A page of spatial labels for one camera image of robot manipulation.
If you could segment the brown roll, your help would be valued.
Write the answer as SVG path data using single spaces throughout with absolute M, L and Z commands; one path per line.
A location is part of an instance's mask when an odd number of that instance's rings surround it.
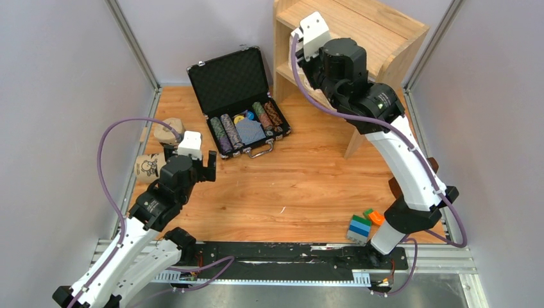
M 185 126 L 182 123 L 181 119 L 170 117 L 164 119 L 163 122 L 169 125 L 173 130 L 175 130 L 180 137 L 183 137 L 185 132 Z M 180 141 L 176 138 L 173 132 L 161 124 L 158 124 L 157 127 L 154 129 L 153 135 L 157 139 L 157 141 L 162 144 L 177 146 L 180 143 Z
M 159 178 L 161 168 L 166 164 L 163 153 L 139 155 L 135 159 L 133 173 L 136 181 L 150 184 Z

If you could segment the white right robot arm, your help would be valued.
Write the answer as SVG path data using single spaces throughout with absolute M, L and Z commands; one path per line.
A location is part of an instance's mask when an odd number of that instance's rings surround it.
M 307 46 L 305 38 L 293 36 L 291 64 L 303 70 L 310 86 L 320 90 L 332 107 L 313 99 L 294 72 L 297 86 L 313 105 L 356 127 L 381 154 L 400 189 L 366 250 L 369 264 L 382 268 L 407 235 L 431 232 L 442 218 L 441 209 L 450 207 L 459 192 L 444 184 L 424 157 L 395 91 L 368 78 L 364 48 L 351 38 L 330 38 L 317 47 Z

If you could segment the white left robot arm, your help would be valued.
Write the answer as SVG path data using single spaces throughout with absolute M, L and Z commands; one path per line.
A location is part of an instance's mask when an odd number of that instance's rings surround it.
M 98 261 L 72 285 L 58 287 L 53 301 L 59 307 L 126 307 L 160 272 L 176 262 L 191 264 L 196 240 L 179 227 L 168 231 L 154 252 L 136 258 L 181 213 L 197 183 L 215 182 L 216 160 L 216 151 L 210 151 L 205 166 L 198 145 L 180 144 L 158 178 L 137 197 Z

